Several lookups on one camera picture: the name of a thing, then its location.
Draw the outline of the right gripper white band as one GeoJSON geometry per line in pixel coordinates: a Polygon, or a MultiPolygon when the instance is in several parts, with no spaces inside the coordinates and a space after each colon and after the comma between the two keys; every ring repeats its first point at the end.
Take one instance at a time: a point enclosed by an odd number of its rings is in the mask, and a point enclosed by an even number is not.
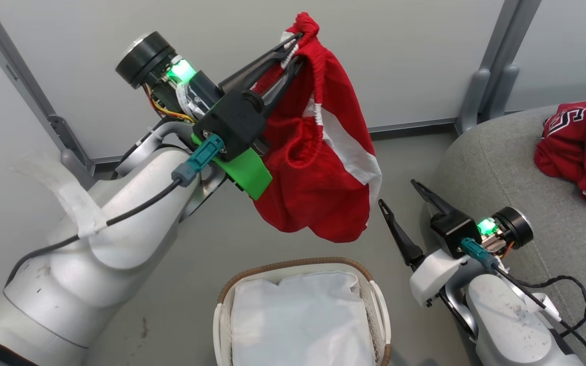
{"type": "Polygon", "coordinates": [[[424,255],[423,250],[405,233],[383,199],[377,203],[389,232],[405,265],[414,268],[410,289],[417,303],[427,306],[447,283],[456,277],[465,263],[477,263],[484,273],[498,274],[502,268],[500,254],[519,249],[534,238],[530,221],[520,211],[506,206],[477,222],[457,210],[420,181],[410,181],[423,201],[431,208],[430,229],[442,247],[424,255]]]}

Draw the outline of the red shorts with white stripe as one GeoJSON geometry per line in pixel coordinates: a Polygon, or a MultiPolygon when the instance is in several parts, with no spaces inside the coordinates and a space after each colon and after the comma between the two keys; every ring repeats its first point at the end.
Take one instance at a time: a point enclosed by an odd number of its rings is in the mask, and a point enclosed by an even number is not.
{"type": "Polygon", "coordinates": [[[268,118],[263,162],[273,179],[254,206],[279,231],[309,228],[328,241],[352,242],[367,228],[382,172],[356,92],[319,41],[318,23],[302,12],[281,40],[297,33],[303,66],[268,118]]]}

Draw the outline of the grey tubular partition leg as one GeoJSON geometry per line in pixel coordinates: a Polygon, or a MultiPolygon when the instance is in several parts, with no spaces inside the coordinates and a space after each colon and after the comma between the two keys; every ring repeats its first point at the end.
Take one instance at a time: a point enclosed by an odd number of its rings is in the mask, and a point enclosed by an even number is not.
{"type": "Polygon", "coordinates": [[[455,123],[459,135],[465,134],[478,124],[479,107],[489,80],[489,69],[479,69],[472,75],[455,123]]]}
{"type": "Polygon", "coordinates": [[[508,65],[502,71],[500,78],[491,93],[488,105],[487,119],[494,119],[505,115],[507,102],[519,76],[519,66],[515,64],[508,65]]]}

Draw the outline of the grey partition double post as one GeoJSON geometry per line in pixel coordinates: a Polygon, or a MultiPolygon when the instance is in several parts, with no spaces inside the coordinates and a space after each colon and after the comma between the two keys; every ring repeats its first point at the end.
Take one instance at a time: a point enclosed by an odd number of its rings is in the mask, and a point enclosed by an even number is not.
{"type": "Polygon", "coordinates": [[[542,0],[503,0],[502,9],[481,64],[483,69],[490,70],[490,80],[479,107],[479,123],[488,120],[491,93],[495,90],[503,69],[514,64],[519,48],[541,3],[542,0]]]}

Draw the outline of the grey fabric sofa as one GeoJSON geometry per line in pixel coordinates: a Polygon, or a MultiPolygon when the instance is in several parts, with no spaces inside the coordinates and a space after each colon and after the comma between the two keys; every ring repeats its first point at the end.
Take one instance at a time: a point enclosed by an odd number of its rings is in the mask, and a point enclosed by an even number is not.
{"type": "MultiPolygon", "coordinates": [[[[422,183],[477,220],[505,206],[525,214],[535,238],[504,261],[515,278],[535,284],[569,275],[586,287],[586,202],[577,185],[534,163],[542,123],[555,112],[541,107],[472,128],[422,183]]],[[[579,333],[586,340],[586,322],[579,333]]]]}

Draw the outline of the white cloth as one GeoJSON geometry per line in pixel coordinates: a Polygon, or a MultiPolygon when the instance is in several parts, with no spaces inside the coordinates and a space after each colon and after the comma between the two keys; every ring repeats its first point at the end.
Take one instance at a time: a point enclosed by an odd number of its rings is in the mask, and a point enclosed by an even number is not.
{"type": "Polygon", "coordinates": [[[360,290],[346,271],[237,285],[232,366],[375,366],[360,290]]]}

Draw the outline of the white laundry basket brown rim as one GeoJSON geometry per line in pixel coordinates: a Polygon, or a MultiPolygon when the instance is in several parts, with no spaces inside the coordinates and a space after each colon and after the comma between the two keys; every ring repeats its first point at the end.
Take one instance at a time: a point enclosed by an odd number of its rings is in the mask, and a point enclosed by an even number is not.
{"type": "Polygon", "coordinates": [[[250,280],[268,280],[279,283],[283,278],[290,276],[333,270],[350,272],[358,278],[360,297],[365,304],[376,366],[388,366],[392,352],[392,329],[384,295],[370,271],[357,261],[344,257],[286,260],[247,269],[232,277],[221,290],[214,310],[212,329],[217,366],[232,366],[230,318],[237,284],[250,280]]]}

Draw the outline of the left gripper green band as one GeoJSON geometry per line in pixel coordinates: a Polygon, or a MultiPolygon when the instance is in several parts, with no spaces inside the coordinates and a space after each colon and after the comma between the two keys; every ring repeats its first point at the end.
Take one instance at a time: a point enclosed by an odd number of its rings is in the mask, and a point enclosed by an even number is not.
{"type": "Polygon", "coordinates": [[[179,175],[200,173],[207,165],[222,169],[253,200],[272,181],[262,161],[269,151],[263,132],[304,65],[295,56],[302,33],[284,37],[275,48],[258,56],[220,83],[195,70],[157,31],[135,40],[124,53],[116,72],[132,88],[144,90],[151,107],[163,118],[121,159],[116,174],[125,176],[162,146],[164,137],[176,135],[190,150],[179,175]],[[257,82],[273,66],[282,73],[263,95],[257,82]]]}

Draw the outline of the grey partition post with bracket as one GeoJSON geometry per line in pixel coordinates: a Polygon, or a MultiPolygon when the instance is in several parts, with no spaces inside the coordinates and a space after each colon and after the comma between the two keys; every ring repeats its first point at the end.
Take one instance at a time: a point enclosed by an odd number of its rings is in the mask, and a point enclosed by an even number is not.
{"type": "Polygon", "coordinates": [[[28,97],[28,104],[31,107],[39,109],[39,121],[51,139],[54,140],[61,153],[66,148],[72,150],[93,176],[95,165],[84,152],[67,121],[53,108],[1,21],[0,56],[3,59],[3,69],[12,77],[12,81],[18,91],[23,97],[28,97]]]}

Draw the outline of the grey tubular leg with plate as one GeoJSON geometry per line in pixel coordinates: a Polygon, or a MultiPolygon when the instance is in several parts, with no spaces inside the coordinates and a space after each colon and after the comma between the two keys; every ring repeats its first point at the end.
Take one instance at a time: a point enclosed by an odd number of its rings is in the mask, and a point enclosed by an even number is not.
{"type": "Polygon", "coordinates": [[[86,167],[79,161],[75,153],[70,149],[65,149],[61,153],[61,162],[65,168],[72,173],[80,185],[86,190],[90,190],[95,185],[96,180],[91,176],[86,167]]]}

